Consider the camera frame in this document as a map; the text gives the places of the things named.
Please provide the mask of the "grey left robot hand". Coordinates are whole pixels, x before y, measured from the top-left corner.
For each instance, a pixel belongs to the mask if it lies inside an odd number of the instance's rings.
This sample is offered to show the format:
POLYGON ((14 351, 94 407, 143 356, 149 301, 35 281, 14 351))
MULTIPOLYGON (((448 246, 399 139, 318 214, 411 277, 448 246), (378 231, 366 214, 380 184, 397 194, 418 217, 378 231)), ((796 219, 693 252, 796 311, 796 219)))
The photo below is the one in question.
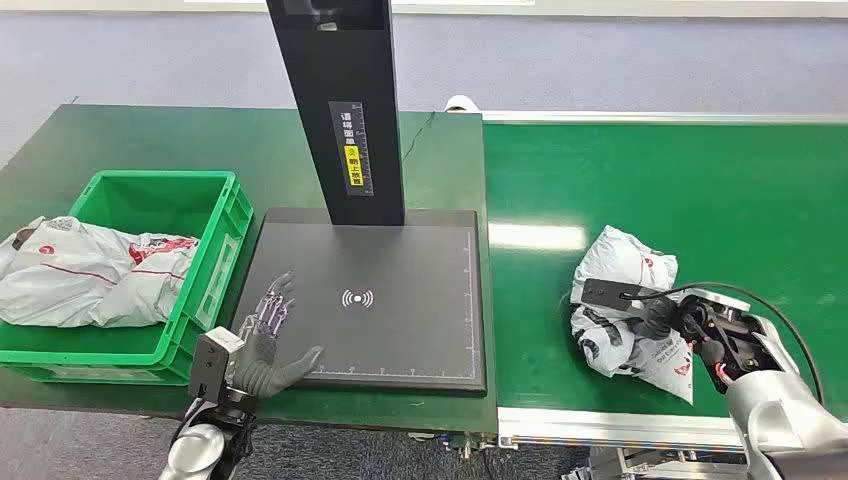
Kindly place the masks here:
POLYGON ((268 399, 294 385, 315 370, 324 348, 312 346, 285 366, 275 363, 279 335, 295 305, 294 272, 289 270, 271 282, 239 329, 245 345, 228 367, 227 379, 237 390, 257 399, 268 399))

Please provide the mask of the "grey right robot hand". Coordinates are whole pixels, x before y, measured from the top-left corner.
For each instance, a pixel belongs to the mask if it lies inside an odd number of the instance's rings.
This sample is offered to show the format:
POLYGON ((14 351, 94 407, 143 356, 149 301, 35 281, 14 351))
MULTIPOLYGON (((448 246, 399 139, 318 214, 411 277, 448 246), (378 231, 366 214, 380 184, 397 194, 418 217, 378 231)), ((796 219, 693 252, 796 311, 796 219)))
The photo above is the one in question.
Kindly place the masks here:
POLYGON ((625 323, 632 333, 650 340, 664 340, 676 332, 685 340, 700 341, 703 335, 695 326, 690 310, 667 297, 633 302, 634 310, 625 323))

